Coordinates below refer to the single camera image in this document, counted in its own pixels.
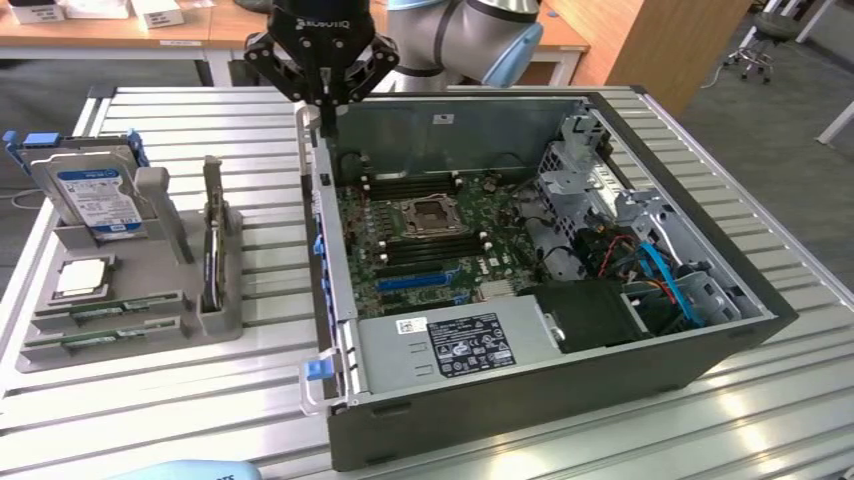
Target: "circuit board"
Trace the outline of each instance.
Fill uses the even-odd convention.
[[[420,197],[377,200],[375,198],[383,195],[371,195],[371,191],[359,186],[339,188],[349,275],[360,318],[481,301],[477,287],[488,282],[506,280],[514,291],[538,283],[534,245],[523,222],[518,222],[518,212],[514,215],[515,185],[498,185],[487,174],[457,178],[453,192]],[[416,225],[412,212],[423,214],[421,218],[427,219],[423,224]],[[481,245],[488,245],[476,255],[439,261],[441,267],[433,274],[437,277],[432,278],[441,281],[444,276],[440,285],[388,288],[395,282],[405,285],[427,276],[383,274],[383,271],[407,272],[409,267],[416,271],[419,267],[412,263],[387,269],[383,246],[415,241],[424,235],[441,240],[443,228],[455,238],[471,235],[481,240]]]

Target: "gray carpet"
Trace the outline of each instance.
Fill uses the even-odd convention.
[[[747,23],[734,36],[738,44]],[[774,82],[742,82],[722,71],[680,121],[715,158],[848,287],[854,287],[854,126],[835,149],[812,138],[854,100],[854,75],[802,46],[780,46]],[[71,133],[93,83],[197,86],[192,62],[33,61],[0,69],[0,129]],[[0,186],[26,177],[0,160]],[[806,196],[792,191],[808,191]],[[34,212],[0,201],[0,291],[20,255]]]

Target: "white box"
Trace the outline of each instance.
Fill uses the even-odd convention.
[[[181,7],[175,0],[132,0],[133,11],[143,29],[168,27],[184,23]]]
[[[58,0],[68,18],[131,18],[129,0]]]
[[[9,5],[9,8],[12,9],[14,20],[21,25],[24,23],[58,22],[65,20],[62,8],[58,5],[38,5],[34,7],[13,7]]]

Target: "metal slotted table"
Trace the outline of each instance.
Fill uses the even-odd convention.
[[[24,319],[57,248],[45,204],[0,306],[0,476],[101,478],[183,458],[249,460],[265,478],[311,480],[799,479],[854,464],[851,293],[654,100],[628,88],[599,91],[799,311],[760,347],[680,391],[333,472],[325,421],[303,415],[296,385],[295,365],[316,344],[293,107],[264,88],[124,88],[88,99],[75,135],[139,130],[180,210],[204,203],[204,155],[223,158],[225,196],[247,219],[244,335],[17,373]],[[619,146],[614,159],[632,165]],[[636,167],[624,173],[646,178]]]

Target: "robotic arm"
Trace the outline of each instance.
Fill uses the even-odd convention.
[[[276,57],[276,44],[289,60]],[[244,58],[292,101],[319,107],[324,137],[336,134],[337,106],[360,101],[399,61],[369,0],[273,0],[267,33],[249,38]]]

